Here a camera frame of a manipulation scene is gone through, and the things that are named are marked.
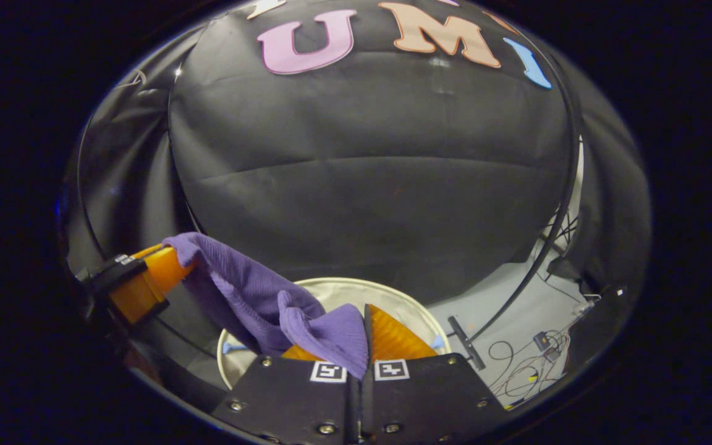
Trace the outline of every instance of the black metal rod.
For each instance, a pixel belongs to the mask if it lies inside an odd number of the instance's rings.
[[[522,281],[520,282],[520,284],[518,284],[518,287],[516,287],[512,295],[509,296],[507,301],[502,305],[502,307],[499,308],[499,310],[494,314],[494,316],[492,316],[491,319],[489,319],[488,322],[484,324],[484,326],[480,328],[480,330],[477,331],[477,333],[472,335],[472,338],[467,339],[467,341],[464,342],[464,346],[466,346],[467,344],[471,344],[472,341],[474,341],[478,336],[480,336],[481,333],[485,332],[486,329],[491,327],[491,325],[494,324],[494,322],[500,316],[502,316],[503,313],[505,313],[507,308],[509,308],[512,303],[515,302],[515,300],[518,298],[518,295],[523,292],[523,290],[526,288],[526,285],[529,284],[530,281],[532,281],[532,278],[537,273],[537,270],[540,269],[540,266],[545,261],[546,256],[548,256],[548,252],[554,245],[554,240],[556,239],[556,232],[559,230],[560,227],[562,227],[562,223],[565,220],[565,215],[567,214],[568,206],[570,206],[570,197],[571,195],[573,195],[573,189],[576,183],[577,169],[579,168],[579,149],[581,146],[579,139],[581,137],[581,130],[579,130],[579,127],[577,126],[576,118],[581,119],[581,116],[576,116],[576,105],[574,104],[574,98],[572,98],[570,93],[568,93],[568,85],[566,85],[565,79],[562,78],[564,74],[560,73],[560,70],[554,67],[554,63],[551,62],[550,59],[548,59],[548,56],[546,56],[545,53],[540,51],[540,48],[537,48],[537,45],[535,45],[534,42],[529,40],[528,37],[526,37],[522,33],[519,33],[519,35],[523,37],[523,39],[526,40],[526,42],[529,43],[529,45],[531,45],[532,48],[537,51],[537,53],[540,54],[543,61],[545,61],[546,65],[548,65],[548,67],[551,69],[552,74],[554,75],[554,79],[556,80],[557,87],[559,88],[559,91],[562,94],[562,99],[563,101],[565,101],[565,110],[567,113],[568,122],[570,124],[570,161],[568,163],[567,181],[565,183],[565,188],[562,190],[562,197],[559,200],[559,210],[557,210],[556,217],[554,217],[554,223],[551,229],[551,231],[554,233],[554,236],[549,236],[548,239],[546,239],[546,242],[543,242],[543,248],[540,250],[540,253],[537,255],[537,258],[532,263],[532,267],[526,273],[526,276],[523,277]]]
[[[463,347],[466,349],[466,352],[468,352],[469,358],[472,358],[474,360],[474,366],[477,368],[477,371],[482,371],[483,369],[485,369],[485,363],[483,363],[483,359],[480,358],[480,354],[477,353],[477,349],[474,349],[474,347],[472,346],[472,342],[469,341],[468,337],[466,336],[466,332],[464,332],[463,328],[460,327],[460,323],[457,322],[454,316],[450,316],[450,318],[447,318],[447,321],[449,321],[449,324],[455,331],[455,335],[457,335],[458,340],[460,340],[460,343],[463,344]]]

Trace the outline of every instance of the black cable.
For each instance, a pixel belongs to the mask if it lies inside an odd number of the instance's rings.
[[[561,352],[561,351],[559,351],[559,340],[557,340],[556,338],[553,338],[553,336],[548,336],[548,335],[546,335],[546,338],[550,339],[550,341],[556,342],[556,346],[552,346],[552,347],[554,347],[554,350],[556,350],[557,352]]]
[[[536,275],[537,275],[538,278],[543,279],[543,276],[540,275],[540,273],[537,273]],[[543,279],[543,282],[545,282],[546,286],[548,286],[548,287],[550,287],[550,288],[556,290],[557,292],[560,292],[560,293],[562,293],[562,294],[564,294],[564,295],[567,295],[567,296],[570,297],[570,299],[572,299],[574,302],[582,303],[582,302],[579,301],[579,299],[577,299],[577,298],[574,297],[573,295],[568,294],[567,292],[565,292],[565,291],[562,290],[562,289],[559,289],[558,287],[554,286],[553,284],[550,284],[550,282],[545,281],[545,279]]]
[[[532,255],[531,258],[536,258],[537,256],[537,241],[535,242],[535,247],[532,248]],[[530,265],[528,269],[526,269],[526,273],[529,273],[529,271],[532,270],[532,266]]]
[[[491,349],[493,349],[494,346],[496,346],[496,345],[499,344],[499,343],[504,343],[504,344],[507,345],[507,347],[509,347],[509,355],[507,355],[507,357],[497,358],[497,357],[494,357],[493,354],[491,354]],[[502,371],[502,374],[500,374],[500,375],[496,378],[496,380],[494,380],[493,383],[491,383],[491,384],[488,385],[488,388],[491,388],[492,386],[494,386],[494,385],[499,381],[500,378],[502,378],[503,375],[505,375],[505,373],[507,372],[507,370],[509,369],[509,367],[512,365],[512,359],[515,357],[515,352],[512,351],[512,344],[510,344],[509,342],[504,341],[504,340],[494,341],[494,343],[491,345],[491,347],[488,348],[488,357],[491,357],[493,360],[507,360],[507,358],[509,358],[509,362],[507,363],[507,367],[505,368],[504,371]]]
[[[523,371],[524,369],[531,369],[532,371],[534,371],[534,372],[537,373],[538,376],[535,378],[534,382],[532,382],[532,383],[527,383],[527,384],[522,385],[522,386],[516,386],[516,387],[514,387],[514,388],[512,388],[512,389],[505,388],[505,391],[503,392],[504,395],[506,395],[507,397],[518,397],[519,394],[515,394],[515,395],[509,394],[509,391],[516,391],[516,389],[520,389],[520,388],[523,388],[523,387],[525,387],[525,386],[532,385],[532,388],[530,388],[529,391],[527,391],[527,392],[522,396],[522,398],[523,398],[523,397],[526,397],[526,395],[529,394],[529,392],[531,392],[532,389],[534,389],[534,385],[536,385],[537,382],[539,382],[539,380],[540,380],[540,375],[542,375],[542,374],[540,373],[540,371],[538,371],[538,369],[537,369],[536,367],[532,367],[532,366],[525,366],[525,367],[522,367],[521,369],[518,370],[518,372],[521,372],[521,371]]]
[[[540,395],[540,391],[543,390],[543,383],[548,382],[549,380],[553,380],[554,382],[556,382],[557,380],[559,380],[559,378],[548,378],[548,375],[550,375],[551,372],[554,371],[554,364],[556,363],[557,360],[559,360],[559,357],[557,357],[556,360],[554,360],[553,362],[551,362],[551,369],[549,369],[548,372],[546,372],[545,376],[542,376],[542,374],[541,374],[542,380],[540,380],[540,386],[537,387],[537,394],[538,394],[538,395]]]
[[[554,63],[551,62],[550,59],[548,59],[548,56],[546,56],[545,53],[540,51],[540,48],[537,48],[537,45],[535,45],[534,42],[529,40],[528,37],[526,37],[522,33],[519,33],[519,35],[523,37],[523,39],[526,40],[526,42],[529,43],[529,45],[535,51],[537,51],[538,54],[540,54],[540,57],[551,69],[551,73],[554,75],[554,81],[556,81],[557,87],[559,88],[559,92],[562,94],[562,99],[565,102],[567,120],[570,124],[570,162],[568,164],[567,169],[567,182],[565,184],[565,189],[562,190],[562,198],[559,200],[559,211],[557,211],[556,217],[554,218],[553,222],[554,227],[560,227],[562,226],[562,220],[565,220],[565,214],[567,212],[568,206],[570,206],[570,197],[571,195],[573,195],[573,189],[576,183],[576,173],[579,169],[579,137],[581,133],[576,124],[576,110],[574,109],[575,105],[573,102],[573,98],[571,98],[570,93],[568,93],[567,88],[565,87],[565,80],[560,75],[559,70],[554,68]],[[515,302],[515,300],[518,298],[518,295],[523,292],[523,290],[526,288],[526,285],[529,284],[530,281],[532,281],[532,278],[534,277],[535,273],[537,273],[537,270],[540,269],[540,266],[545,261],[546,256],[548,256],[548,252],[551,250],[552,245],[554,245],[554,237],[548,237],[548,240],[543,243],[542,251],[537,256],[537,259],[535,259],[535,262],[532,264],[531,270],[526,273],[526,276],[523,277],[522,282],[518,284],[516,290],[512,293],[511,296],[509,296],[507,301],[502,305],[502,307],[499,308],[495,315],[492,316],[491,319],[489,319],[486,324],[484,324],[484,326],[477,331],[477,333],[472,335],[471,338],[467,339],[467,343],[471,344],[478,336],[485,332],[486,329],[491,327],[491,325],[494,324],[494,322],[500,316],[502,316],[503,313],[505,313],[507,308],[509,308],[512,303]]]
[[[565,218],[567,219],[567,226],[565,226],[565,229],[563,229],[563,230],[562,230],[562,233],[559,234],[560,237],[563,236],[563,235],[565,235],[565,234],[567,233],[567,231],[570,230],[570,211],[568,211],[568,212],[565,214]],[[567,236],[565,236],[565,240],[566,240],[566,242],[570,242],[570,239],[568,239]]]
[[[188,344],[190,347],[194,347],[194,349],[196,349],[197,351],[199,351],[199,352],[201,352],[201,353],[207,355],[207,357],[210,357],[210,358],[213,358],[214,360],[217,360],[215,355],[211,354],[210,352],[207,352],[203,347],[198,346],[198,344],[196,344],[196,343],[194,343],[193,341],[187,339],[183,334],[177,332],[177,330],[176,330],[175,328],[173,328],[172,326],[170,326],[169,324],[167,324],[166,321],[161,320],[161,318],[158,318],[158,316],[156,316],[156,321],[158,321],[158,323],[159,323],[161,326],[164,326],[164,327],[167,329],[167,331],[173,333],[177,338],[179,338],[179,339],[181,339],[182,341],[184,341],[184,342],[185,342],[186,344]]]
[[[95,236],[95,231],[93,230],[93,223],[90,221],[90,214],[87,211],[87,204],[84,202],[84,195],[82,194],[82,150],[84,150],[84,141],[87,139],[87,132],[90,129],[90,124],[93,122],[93,115],[87,119],[87,124],[84,126],[84,132],[82,133],[82,140],[78,143],[78,157],[76,159],[76,194],[78,199],[78,206],[82,209],[82,215],[84,215],[84,223],[87,225],[87,230],[90,231],[90,237],[93,239],[93,245],[95,245],[95,250],[101,255],[102,260],[106,260],[106,253],[104,253],[101,243],[98,242],[98,237]]]
[[[553,339],[554,341],[557,342],[557,346],[556,346],[557,351],[562,352],[562,351],[560,350],[560,347],[561,347],[563,344],[566,344],[566,341],[565,341],[565,340],[567,340],[567,337],[565,336],[565,334],[562,333],[562,331],[565,330],[565,329],[567,329],[567,328],[570,327],[570,326],[573,326],[573,324],[575,324],[575,322],[578,321],[579,319],[580,319],[580,318],[577,318],[576,320],[571,321],[567,326],[565,326],[564,328],[560,329],[559,331],[554,331],[553,329],[550,329],[550,330],[548,330],[548,331],[545,331],[546,338],[551,338],[551,339]],[[505,343],[505,344],[507,344],[507,345],[511,348],[511,351],[512,351],[512,346],[511,346],[511,344],[509,344],[509,342],[504,341],[504,340],[500,340],[500,341],[495,341],[494,343],[492,343],[491,347],[489,347],[489,349],[488,349],[488,355],[489,355],[489,357],[493,358],[494,360],[506,360],[507,357],[495,358],[495,357],[493,357],[493,355],[491,354],[491,349],[492,349],[492,347],[494,347],[495,344],[499,344],[499,343]],[[514,358],[515,355],[517,355],[518,353],[520,353],[521,351],[523,351],[524,349],[526,349],[526,347],[531,346],[532,343],[534,343],[534,340],[532,340],[532,341],[526,343],[526,345],[524,345],[524,346],[523,346],[521,349],[519,349],[517,352],[513,352],[511,358]],[[518,372],[522,371],[523,369],[526,369],[526,368],[528,368],[528,367],[532,367],[532,363],[534,363],[536,360],[539,360],[540,358],[543,358],[544,356],[545,356],[544,354],[540,354],[540,355],[534,355],[534,357],[525,358],[525,360],[521,361],[520,363],[518,363],[518,364],[516,365],[515,369],[512,370],[511,374],[510,374],[509,377],[502,383],[502,385],[496,387],[496,383],[498,382],[498,380],[499,380],[500,378],[502,378],[503,375],[506,374],[507,369],[509,369],[509,366],[511,366],[511,364],[509,364],[509,365],[507,366],[507,368],[505,369],[505,371],[503,371],[502,374],[499,375],[499,377],[497,378],[497,380],[494,380],[494,382],[492,382],[491,385],[488,386],[488,388],[489,388],[489,389],[491,390],[491,392],[493,392],[494,394],[502,395],[502,392],[500,392],[500,389],[502,389],[502,387],[505,387],[505,395],[509,395],[509,394],[506,394],[506,391],[508,391],[508,389],[506,389],[506,386],[509,384],[509,382],[512,380],[512,378],[515,377],[515,376],[518,374]]]
[[[569,221],[567,223],[567,226],[564,226],[562,228],[562,231],[559,232],[559,235],[557,235],[555,240],[561,239],[561,237],[565,237],[565,241],[570,243],[570,241],[573,239],[573,237],[571,236],[571,233],[576,231],[577,226],[574,224],[576,224],[578,219],[579,219],[579,217],[576,217],[575,219]]]

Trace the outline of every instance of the orange plastic part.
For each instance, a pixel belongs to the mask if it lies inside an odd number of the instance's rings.
[[[412,330],[373,305],[370,305],[370,321],[373,326],[373,362],[400,358],[413,360],[437,355]]]
[[[153,277],[147,273],[124,282],[109,293],[109,298],[130,324],[135,324],[165,299]]]
[[[180,284],[194,265],[182,267],[174,248],[162,248],[161,245],[146,248],[132,256],[143,259],[147,270],[111,291],[109,298],[122,316],[130,324],[135,324],[156,305],[164,302],[164,295]]]
[[[321,358],[318,358],[316,355],[312,355],[309,352],[306,352],[304,349],[301,349],[297,344],[294,344],[293,346],[290,347],[287,351],[285,351],[284,354],[282,354],[283,358],[293,358],[293,360],[306,360],[309,362],[322,362]]]
[[[144,257],[147,264],[147,273],[153,277],[162,294],[166,294],[173,287],[180,284],[194,269],[194,265],[184,268],[177,260],[177,252],[172,247],[159,248]]]

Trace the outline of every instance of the pink letter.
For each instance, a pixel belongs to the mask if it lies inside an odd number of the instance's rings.
[[[296,53],[294,30],[301,22],[289,22],[260,34],[257,40],[263,42],[263,62],[274,74],[298,74],[317,70],[337,62],[350,53],[354,47],[354,34],[350,29],[353,9],[324,12],[315,17],[315,22],[326,26],[328,44],[312,53]]]

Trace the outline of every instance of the orange letter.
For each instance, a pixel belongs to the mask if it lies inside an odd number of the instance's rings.
[[[462,40],[463,57],[466,59],[492,68],[502,65],[491,53],[491,49],[480,34],[480,28],[474,23],[449,16],[444,25],[441,25],[416,6],[390,2],[381,2],[378,5],[395,14],[397,26],[400,28],[400,38],[395,40],[395,46],[404,51],[435,53],[436,45],[425,39],[422,34],[424,31],[444,50],[444,53],[450,56],[457,53],[458,45]]]
[[[483,14],[486,14],[488,17],[491,17],[492,19],[494,19],[494,22],[502,25],[502,28],[505,28],[506,30],[510,31],[511,33],[518,34],[518,31],[516,31],[514,28],[512,28],[512,26],[507,25],[507,22],[505,22],[505,20],[502,20],[501,18],[494,16],[494,14],[491,14],[490,12],[483,11]]]

